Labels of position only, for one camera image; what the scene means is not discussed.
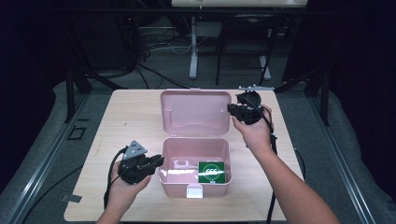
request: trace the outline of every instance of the person's left hand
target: person's left hand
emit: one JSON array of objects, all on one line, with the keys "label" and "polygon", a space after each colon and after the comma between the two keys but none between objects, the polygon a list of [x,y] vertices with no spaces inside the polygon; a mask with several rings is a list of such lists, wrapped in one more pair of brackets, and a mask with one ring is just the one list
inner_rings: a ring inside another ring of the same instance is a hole
[{"label": "person's left hand", "polygon": [[108,195],[107,207],[102,215],[105,217],[112,217],[120,220],[124,213],[129,209],[129,207],[134,202],[137,193],[144,189],[151,176],[146,176],[142,181],[137,184],[130,185],[123,181],[119,176],[119,166],[120,161],[117,161],[113,166],[113,171],[111,174],[111,181],[116,179],[110,187],[110,192]]}]

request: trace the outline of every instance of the box lid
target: box lid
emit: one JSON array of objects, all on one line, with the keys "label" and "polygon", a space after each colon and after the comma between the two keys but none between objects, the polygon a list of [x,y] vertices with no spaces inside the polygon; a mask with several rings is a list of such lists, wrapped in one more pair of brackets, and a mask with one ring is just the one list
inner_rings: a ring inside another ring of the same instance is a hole
[{"label": "box lid", "polygon": [[225,134],[231,95],[218,90],[166,90],[161,94],[163,129],[171,134]]}]

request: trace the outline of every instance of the wooden table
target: wooden table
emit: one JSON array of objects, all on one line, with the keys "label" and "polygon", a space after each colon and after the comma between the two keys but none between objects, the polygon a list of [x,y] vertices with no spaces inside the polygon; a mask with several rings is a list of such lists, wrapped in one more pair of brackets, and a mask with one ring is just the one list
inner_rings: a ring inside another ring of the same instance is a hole
[{"label": "wooden table", "polygon": [[[163,141],[170,137],[163,130],[160,94],[162,91],[114,91],[93,140],[73,194],[81,196],[79,203],[70,202],[64,213],[67,221],[95,221],[104,210],[103,196],[109,165],[116,153],[136,140],[148,156],[162,154]],[[233,97],[238,90],[227,91]],[[294,154],[289,133],[277,99],[272,91],[259,91],[262,103],[273,109],[279,157],[299,177],[302,173]],[[230,144],[233,180],[227,195],[216,198],[169,198],[163,192],[158,170],[147,188],[141,191],[125,213],[123,221],[257,221],[265,220],[272,189],[240,132],[232,124],[222,137]],[[273,220],[285,220],[279,205]]]}]

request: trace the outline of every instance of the wrist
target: wrist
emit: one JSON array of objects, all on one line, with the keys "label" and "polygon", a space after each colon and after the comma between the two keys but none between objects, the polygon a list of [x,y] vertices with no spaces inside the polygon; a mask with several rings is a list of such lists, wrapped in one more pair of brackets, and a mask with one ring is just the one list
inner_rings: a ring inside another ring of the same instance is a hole
[{"label": "wrist", "polygon": [[275,152],[272,150],[270,145],[251,148],[250,151],[253,153],[256,159],[260,159],[260,160],[265,160],[267,158],[276,156]]},{"label": "wrist", "polygon": [[119,223],[122,216],[120,210],[107,207],[97,223]]},{"label": "wrist", "polygon": [[255,154],[255,153],[267,153],[267,152],[274,152],[271,148],[270,143],[260,143],[260,144],[255,144],[252,147],[249,148],[250,151]]}]

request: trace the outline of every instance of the table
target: table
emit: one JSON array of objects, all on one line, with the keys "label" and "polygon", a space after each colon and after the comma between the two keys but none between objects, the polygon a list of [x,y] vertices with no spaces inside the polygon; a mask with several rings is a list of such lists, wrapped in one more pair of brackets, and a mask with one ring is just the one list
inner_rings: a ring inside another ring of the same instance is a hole
[{"label": "table", "polygon": [[[305,7],[307,0],[172,0],[173,7]],[[197,78],[198,49],[196,41],[196,21],[191,17],[191,63],[190,79]],[[261,66],[265,64],[260,57]],[[265,79],[271,79],[269,71],[265,71]]]},{"label": "table", "polygon": [[[241,91],[227,92],[236,104],[234,96]],[[163,130],[161,93],[160,90],[113,92],[73,191],[74,195],[82,198],[79,203],[69,202],[67,205],[64,213],[67,221],[95,221],[102,214],[108,168],[120,149],[136,140],[148,150],[147,156],[162,153],[163,141],[171,134]],[[258,93],[263,103],[273,109],[279,157],[293,172],[302,177],[276,95],[273,91]],[[233,127],[232,122],[230,125],[230,131],[222,136],[230,144],[233,170],[233,180],[225,196],[203,199],[169,198],[163,191],[157,170],[147,188],[137,195],[122,221],[265,220],[272,188],[262,168],[246,148],[240,132]],[[285,220],[277,203],[273,220]]]}]

